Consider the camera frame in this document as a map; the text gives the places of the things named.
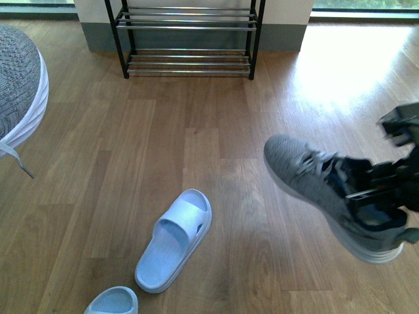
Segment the white sole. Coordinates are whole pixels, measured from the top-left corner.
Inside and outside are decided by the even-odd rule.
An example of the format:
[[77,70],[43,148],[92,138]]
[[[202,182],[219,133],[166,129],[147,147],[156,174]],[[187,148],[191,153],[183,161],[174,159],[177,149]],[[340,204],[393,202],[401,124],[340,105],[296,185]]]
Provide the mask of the white sole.
[[333,235],[339,240],[348,251],[351,252],[356,258],[372,264],[384,264],[390,262],[394,258],[398,257],[401,251],[403,250],[403,243],[394,250],[377,252],[368,250],[365,247],[362,247],[356,241],[354,241],[327,212],[325,212],[319,205],[305,198],[303,195],[299,194],[296,190],[292,189],[290,186],[286,185],[272,170],[269,163],[266,161],[265,156],[263,156],[265,166],[269,172],[269,175],[274,180],[276,185],[281,188],[285,193],[297,198],[299,200],[305,201],[319,209],[323,216],[326,218],[327,223],[329,224],[330,229],[332,230]]

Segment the metal shoe rack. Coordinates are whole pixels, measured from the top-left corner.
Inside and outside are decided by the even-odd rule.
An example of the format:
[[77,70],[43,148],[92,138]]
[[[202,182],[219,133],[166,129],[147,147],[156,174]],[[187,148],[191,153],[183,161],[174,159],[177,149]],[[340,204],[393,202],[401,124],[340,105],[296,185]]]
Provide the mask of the metal shoe rack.
[[[250,0],[247,8],[219,7],[132,7],[121,0],[122,8],[114,18],[110,0],[107,13],[124,78],[130,73],[145,75],[248,76],[253,80],[265,0]],[[141,48],[135,31],[229,31],[244,32],[242,49],[217,48]],[[127,31],[130,51],[125,59],[119,31]]]

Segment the sneaker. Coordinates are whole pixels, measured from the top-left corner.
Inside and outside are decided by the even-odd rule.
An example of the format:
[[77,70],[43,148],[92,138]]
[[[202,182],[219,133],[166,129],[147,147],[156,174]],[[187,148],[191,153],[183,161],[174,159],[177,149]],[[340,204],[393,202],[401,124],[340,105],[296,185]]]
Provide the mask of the sneaker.
[[398,208],[383,210],[373,204],[354,211],[348,207],[345,196],[367,189],[362,176],[372,168],[370,161],[322,152],[282,134],[266,142],[264,161],[275,183],[317,207],[335,237],[360,260],[386,263],[401,253],[404,241],[417,241],[418,230],[406,229],[407,214]]

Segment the gray baseboard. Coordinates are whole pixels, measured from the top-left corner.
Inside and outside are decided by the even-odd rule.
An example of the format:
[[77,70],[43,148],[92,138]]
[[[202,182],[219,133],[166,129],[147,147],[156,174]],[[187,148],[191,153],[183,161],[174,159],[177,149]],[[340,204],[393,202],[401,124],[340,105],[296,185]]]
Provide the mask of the gray baseboard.
[[[106,23],[82,23],[88,47],[92,51],[116,50],[111,26]],[[264,24],[259,50],[299,51],[306,25]],[[124,50],[129,50],[126,31],[119,31]],[[246,34],[226,31],[142,31],[135,32],[137,48],[212,48],[244,49]]]

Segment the slide sandal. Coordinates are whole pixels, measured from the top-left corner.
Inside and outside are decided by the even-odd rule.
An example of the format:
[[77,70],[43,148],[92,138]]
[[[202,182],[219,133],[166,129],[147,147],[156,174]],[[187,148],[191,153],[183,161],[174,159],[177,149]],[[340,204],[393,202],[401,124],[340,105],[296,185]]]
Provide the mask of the slide sandal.
[[90,303],[84,314],[138,314],[138,299],[130,288],[109,288]]
[[166,290],[209,230],[211,205],[198,190],[184,191],[155,224],[153,237],[136,267],[136,282],[146,292]]

